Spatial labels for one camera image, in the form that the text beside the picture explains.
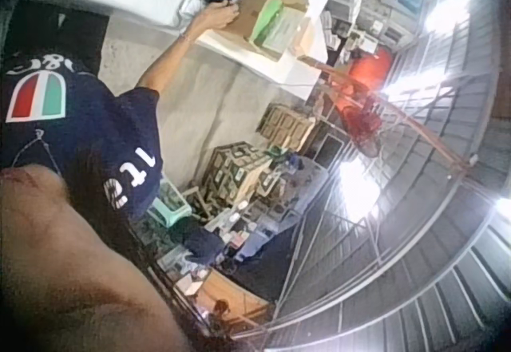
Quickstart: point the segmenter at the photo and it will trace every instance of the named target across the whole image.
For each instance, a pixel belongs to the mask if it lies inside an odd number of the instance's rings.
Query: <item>stacked boxes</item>
[[[284,105],[270,105],[259,126],[259,132],[270,145],[298,152],[315,125],[308,118]]]
[[[237,205],[250,200],[259,185],[259,175],[271,157],[246,142],[220,146],[213,151],[200,193],[206,201],[221,200]]]

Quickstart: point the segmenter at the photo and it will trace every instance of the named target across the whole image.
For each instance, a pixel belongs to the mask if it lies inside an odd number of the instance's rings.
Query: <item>floor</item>
[[[114,94],[131,89],[173,39],[111,18],[99,78]],[[215,147],[240,140],[264,146],[255,130],[274,101],[302,103],[238,63],[196,45],[158,105],[166,176],[178,188],[186,188],[191,180],[200,180]]]

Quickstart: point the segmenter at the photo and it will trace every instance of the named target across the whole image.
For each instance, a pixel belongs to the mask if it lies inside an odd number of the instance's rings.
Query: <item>wrist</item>
[[[187,37],[190,41],[195,42],[202,35],[204,31],[199,29],[193,23],[186,29],[184,32],[184,36]]]

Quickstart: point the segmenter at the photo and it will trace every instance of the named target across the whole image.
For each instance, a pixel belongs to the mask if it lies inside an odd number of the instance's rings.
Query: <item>hand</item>
[[[240,14],[238,6],[229,4],[228,0],[210,3],[193,19],[188,27],[187,35],[197,39],[206,30],[223,29],[234,21],[238,14]]]

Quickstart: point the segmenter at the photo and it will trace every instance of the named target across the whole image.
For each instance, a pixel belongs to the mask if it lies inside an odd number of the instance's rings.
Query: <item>cardboard box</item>
[[[240,15],[225,29],[218,30],[218,33],[242,46],[244,49],[278,61],[282,57],[283,52],[278,53],[272,49],[257,46],[255,39],[252,38],[252,31],[256,27],[257,21],[262,14],[261,12],[269,2],[270,0],[239,0]],[[305,17],[309,7],[308,0],[282,0],[282,2],[284,7],[299,10]],[[296,33],[299,32],[300,25],[297,25]],[[287,47],[291,45],[294,39],[295,35],[288,40]]]

